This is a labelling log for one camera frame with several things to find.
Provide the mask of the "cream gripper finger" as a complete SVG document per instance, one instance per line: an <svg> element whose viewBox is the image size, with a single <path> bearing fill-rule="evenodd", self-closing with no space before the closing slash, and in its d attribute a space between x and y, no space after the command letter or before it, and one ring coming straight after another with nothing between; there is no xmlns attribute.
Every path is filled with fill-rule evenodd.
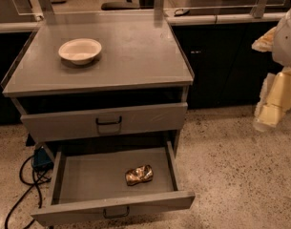
<svg viewBox="0 0 291 229"><path fill-rule="evenodd" d="M291 68L269 73L260 90L260 101L254 112L253 126L260 132L276 128L291 109Z"/></svg>
<svg viewBox="0 0 291 229"><path fill-rule="evenodd" d="M252 44L252 49L258 52L271 52L276 28L272 28Z"/></svg>

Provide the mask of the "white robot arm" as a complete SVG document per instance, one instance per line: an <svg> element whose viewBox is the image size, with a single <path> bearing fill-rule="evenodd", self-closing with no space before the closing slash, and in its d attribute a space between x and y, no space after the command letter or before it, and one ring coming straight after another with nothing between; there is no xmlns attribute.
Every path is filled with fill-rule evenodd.
<svg viewBox="0 0 291 229"><path fill-rule="evenodd" d="M281 64L280 73L269 73L262 83L253 126L260 132L275 128L291 109L291 8L278 25L256 40L252 49L271 52Z"/></svg>

